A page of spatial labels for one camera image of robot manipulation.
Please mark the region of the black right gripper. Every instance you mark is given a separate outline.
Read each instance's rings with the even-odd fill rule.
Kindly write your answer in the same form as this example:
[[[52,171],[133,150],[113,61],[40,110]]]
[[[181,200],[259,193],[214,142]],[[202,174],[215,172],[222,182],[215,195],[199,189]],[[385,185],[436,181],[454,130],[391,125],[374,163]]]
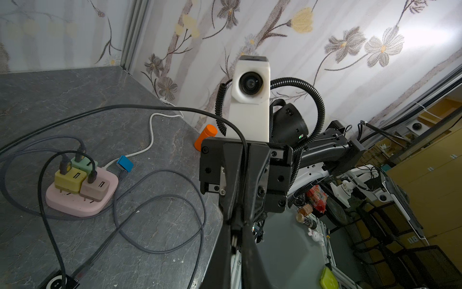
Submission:
[[[200,156],[200,191],[219,194],[232,231],[252,226],[255,213],[282,213],[287,204],[294,152],[289,145],[207,138]]]

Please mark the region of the yellow USB wall charger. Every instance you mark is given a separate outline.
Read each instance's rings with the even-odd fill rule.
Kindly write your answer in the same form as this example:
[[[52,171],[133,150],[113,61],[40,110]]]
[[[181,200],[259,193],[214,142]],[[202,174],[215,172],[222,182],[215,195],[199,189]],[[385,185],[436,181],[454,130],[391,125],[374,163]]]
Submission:
[[[78,194],[86,177],[86,172],[76,168],[71,168],[66,174],[57,171],[54,177],[54,186],[59,190]]]

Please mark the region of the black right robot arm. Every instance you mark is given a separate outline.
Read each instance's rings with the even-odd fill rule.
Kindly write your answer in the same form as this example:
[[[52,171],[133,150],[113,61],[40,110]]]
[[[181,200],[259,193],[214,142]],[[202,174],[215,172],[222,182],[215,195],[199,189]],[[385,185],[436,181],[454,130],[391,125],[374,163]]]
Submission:
[[[302,89],[315,101],[318,119],[311,134],[302,132],[304,120],[297,109],[277,99],[269,106],[268,142],[233,137],[232,129],[225,138],[202,142],[200,191],[219,195],[224,220],[234,230],[263,220],[267,213],[282,213],[300,169],[323,163],[329,174],[337,176],[352,169],[364,152],[359,142],[344,137],[346,129],[339,123],[322,127],[324,104],[311,84],[285,77],[270,85],[286,86]]]

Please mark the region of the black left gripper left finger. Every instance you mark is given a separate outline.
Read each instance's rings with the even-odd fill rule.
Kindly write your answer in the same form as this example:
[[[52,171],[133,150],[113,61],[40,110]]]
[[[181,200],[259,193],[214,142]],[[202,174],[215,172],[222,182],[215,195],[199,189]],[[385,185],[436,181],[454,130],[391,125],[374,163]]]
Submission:
[[[222,224],[200,289],[231,287],[231,227]]]

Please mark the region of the pink USB wall charger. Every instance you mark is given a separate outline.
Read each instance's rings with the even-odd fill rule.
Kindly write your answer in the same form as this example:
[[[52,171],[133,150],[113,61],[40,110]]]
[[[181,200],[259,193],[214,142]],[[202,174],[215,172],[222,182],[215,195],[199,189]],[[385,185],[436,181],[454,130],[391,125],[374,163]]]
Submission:
[[[110,181],[97,177],[93,183],[85,180],[81,185],[79,195],[92,201],[101,202],[109,190]]]

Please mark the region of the black mp3 player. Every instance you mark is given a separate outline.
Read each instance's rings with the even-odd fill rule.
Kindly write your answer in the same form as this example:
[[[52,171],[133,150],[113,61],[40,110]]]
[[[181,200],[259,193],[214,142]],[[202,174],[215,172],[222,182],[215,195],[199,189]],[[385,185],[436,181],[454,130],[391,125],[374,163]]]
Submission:
[[[63,274],[61,271],[51,273],[38,286],[38,289],[77,289],[80,283],[69,275],[66,275],[66,282],[63,282]]]

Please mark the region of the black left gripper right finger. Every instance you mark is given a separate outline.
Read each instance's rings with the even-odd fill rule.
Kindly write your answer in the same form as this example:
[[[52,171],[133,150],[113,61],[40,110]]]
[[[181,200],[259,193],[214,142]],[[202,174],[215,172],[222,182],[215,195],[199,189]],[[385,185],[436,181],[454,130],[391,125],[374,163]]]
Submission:
[[[272,286],[257,250],[251,226],[243,227],[242,233],[242,288],[271,289]]]

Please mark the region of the green USB wall charger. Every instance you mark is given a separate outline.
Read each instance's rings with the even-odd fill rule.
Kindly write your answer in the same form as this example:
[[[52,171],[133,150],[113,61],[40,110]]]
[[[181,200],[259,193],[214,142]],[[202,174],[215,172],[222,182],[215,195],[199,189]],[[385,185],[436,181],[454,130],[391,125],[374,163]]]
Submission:
[[[84,157],[80,162],[75,161],[75,158],[71,159],[72,162],[72,169],[71,172],[76,174],[79,173],[83,175],[83,172],[87,174],[87,176],[91,175],[93,170],[92,162],[87,158]]]

